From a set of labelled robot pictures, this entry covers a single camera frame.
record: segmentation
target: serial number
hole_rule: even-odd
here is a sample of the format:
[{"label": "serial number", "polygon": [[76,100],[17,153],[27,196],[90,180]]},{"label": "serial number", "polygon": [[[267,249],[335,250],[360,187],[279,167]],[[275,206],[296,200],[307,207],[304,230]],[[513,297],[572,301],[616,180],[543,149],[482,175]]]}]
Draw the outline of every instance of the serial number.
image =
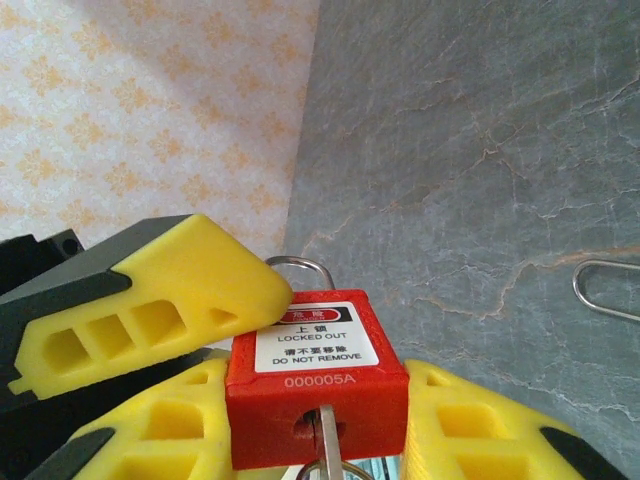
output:
[{"label": "serial number", "polygon": [[284,379],[286,388],[293,387],[313,387],[322,385],[344,385],[356,383],[356,379],[350,374],[335,373],[333,375],[313,375],[304,377],[287,377]]}]

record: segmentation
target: padlock label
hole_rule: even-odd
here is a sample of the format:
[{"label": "padlock label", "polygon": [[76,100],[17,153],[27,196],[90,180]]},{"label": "padlock label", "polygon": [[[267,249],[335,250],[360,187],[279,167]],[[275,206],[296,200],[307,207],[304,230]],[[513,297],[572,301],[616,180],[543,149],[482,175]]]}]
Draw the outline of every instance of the padlock label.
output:
[{"label": "padlock label", "polygon": [[351,302],[295,304],[256,335],[255,371],[291,372],[377,365]]}]

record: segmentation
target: wallpaper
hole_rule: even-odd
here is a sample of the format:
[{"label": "wallpaper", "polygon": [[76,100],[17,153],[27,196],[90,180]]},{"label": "wallpaper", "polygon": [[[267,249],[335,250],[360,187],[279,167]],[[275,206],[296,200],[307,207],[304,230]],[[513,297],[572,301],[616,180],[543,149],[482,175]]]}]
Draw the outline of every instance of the wallpaper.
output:
[{"label": "wallpaper", "polygon": [[278,253],[319,0],[0,0],[0,238],[202,212]]}]

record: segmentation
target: metal wire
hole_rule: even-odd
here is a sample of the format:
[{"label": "metal wire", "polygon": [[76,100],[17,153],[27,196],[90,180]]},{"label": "metal wire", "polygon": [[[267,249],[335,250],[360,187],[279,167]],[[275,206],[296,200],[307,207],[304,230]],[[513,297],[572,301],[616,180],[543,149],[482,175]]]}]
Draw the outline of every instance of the metal wire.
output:
[{"label": "metal wire", "polygon": [[635,315],[633,313],[625,312],[622,310],[617,310],[615,308],[604,307],[602,305],[598,305],[593,303],[591,300],[587,298],[586,292],[584,291],[584,284],[580,281],[582,273],[591,267],[608,267],[608,268],[619,268],[622,270],[632,270],[632,271],[640,271],[640,265],[635,263],[628,262],[612,262],[610,260],[586,260],[575,268],[573,271],[573,291],[584,305],[589,307],[591,310],[604,313],[606,315],[611,315],[613,317],[624,318],[626,320],[631,320],[633,322],[640,323],[640,316]]}]

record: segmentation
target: yellow plastic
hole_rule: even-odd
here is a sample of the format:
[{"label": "yellow plastic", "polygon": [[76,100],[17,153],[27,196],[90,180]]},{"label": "yellow plastic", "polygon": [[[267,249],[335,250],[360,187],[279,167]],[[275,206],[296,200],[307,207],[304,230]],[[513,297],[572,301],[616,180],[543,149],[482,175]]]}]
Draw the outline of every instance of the yellow plastic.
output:
[{"label": "yellow plastic", "polygon": [[405,363],[403,480],[581,480],[540,427],[566,425],[434,365]]},{"label": "yellow plastic", "polygon": [[112,270],[132,287],[27,325],[14,394],[48,398],[268,326],[293,296],[280,275],[203,215]]},{"label": "yellow plastic", "polygon": [[276,480],[286,468],[231,466],[225,359],[207,360],[129,399],[72,438],[116,433],[74,480]]}]

